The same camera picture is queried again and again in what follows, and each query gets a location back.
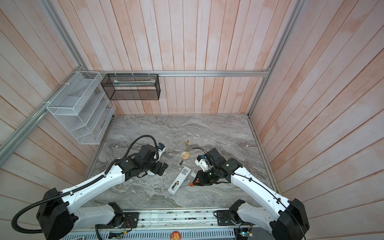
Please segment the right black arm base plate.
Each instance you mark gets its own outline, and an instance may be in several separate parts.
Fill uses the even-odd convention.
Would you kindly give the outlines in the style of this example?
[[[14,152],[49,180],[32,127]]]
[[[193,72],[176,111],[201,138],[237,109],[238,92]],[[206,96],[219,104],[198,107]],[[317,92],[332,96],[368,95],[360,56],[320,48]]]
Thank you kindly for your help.
[[[219,226],[240,226],[241,224],[255,225],[245,213],[231,210],[218,210],[214,212]]]

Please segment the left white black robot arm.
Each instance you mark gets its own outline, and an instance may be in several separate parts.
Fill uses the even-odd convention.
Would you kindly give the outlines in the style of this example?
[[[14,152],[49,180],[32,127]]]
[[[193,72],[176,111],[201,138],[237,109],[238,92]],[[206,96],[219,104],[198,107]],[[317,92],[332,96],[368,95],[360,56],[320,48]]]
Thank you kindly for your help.
[[[148,173],[162,176],[168,167],[160,162],[166,147],[143,145],[138,153],[113,160],[107,169],[76,186],[57,191],[47,191],[41,201],[31,204],[15,214],[12,228],[23,234],[44,234],[47,240],[60,240],[71,231],[93,225],[120,228],[127,224],[127,217],[121,207],[110,202],[101,207],[85,208],[84,204],[104,191],[122,184],[134,177],[142,178]],[[38,208],[36,218],[39,230],[25,229],[18,219],[27,211]]]

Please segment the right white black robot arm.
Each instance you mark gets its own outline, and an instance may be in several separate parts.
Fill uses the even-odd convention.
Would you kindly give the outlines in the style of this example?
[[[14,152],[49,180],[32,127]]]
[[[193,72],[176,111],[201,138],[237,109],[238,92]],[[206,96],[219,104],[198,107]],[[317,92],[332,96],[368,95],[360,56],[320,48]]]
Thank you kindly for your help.
[[[234,223],[245,222],[260,227],[276,240],[304,240],[310,229],[304,204],[273,191],[254,177],[238,160],[226,160],[217,149],[199,155],[195,161],[201,168],[192,182],[193,186],[233,184],[249,196],[260,207],[237,200],[229,209]]]

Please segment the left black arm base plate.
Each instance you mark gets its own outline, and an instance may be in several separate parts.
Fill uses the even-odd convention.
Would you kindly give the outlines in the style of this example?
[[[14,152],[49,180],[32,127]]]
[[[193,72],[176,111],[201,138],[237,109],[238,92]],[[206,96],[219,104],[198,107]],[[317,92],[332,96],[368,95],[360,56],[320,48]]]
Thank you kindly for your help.
[[[117,213],[108,223],[111,228],[129,228],[134,229],[138,225],[139,212]]]

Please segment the white remote control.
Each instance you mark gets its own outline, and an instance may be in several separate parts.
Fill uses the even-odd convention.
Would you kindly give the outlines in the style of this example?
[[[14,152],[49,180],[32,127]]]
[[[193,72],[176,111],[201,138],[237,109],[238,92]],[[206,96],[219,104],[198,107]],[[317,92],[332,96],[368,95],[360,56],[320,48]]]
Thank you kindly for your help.
[[[168,192],[172,195],[175,195],[191,171],[192,170],[190,168],[184,167],[168,188]]]

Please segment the orange handled screwdriver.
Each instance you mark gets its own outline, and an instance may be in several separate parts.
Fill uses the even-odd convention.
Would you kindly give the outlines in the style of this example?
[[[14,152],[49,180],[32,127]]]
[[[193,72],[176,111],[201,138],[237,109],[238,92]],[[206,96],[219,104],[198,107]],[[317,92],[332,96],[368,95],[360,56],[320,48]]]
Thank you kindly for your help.
[[[192,169],[188,166],[184,166],[181,169],[181,172],[179,174],[179,186],[180,187],[185,183],[185,181],[187,180],[187,178],[189,177],[191,172],[192,172]]]

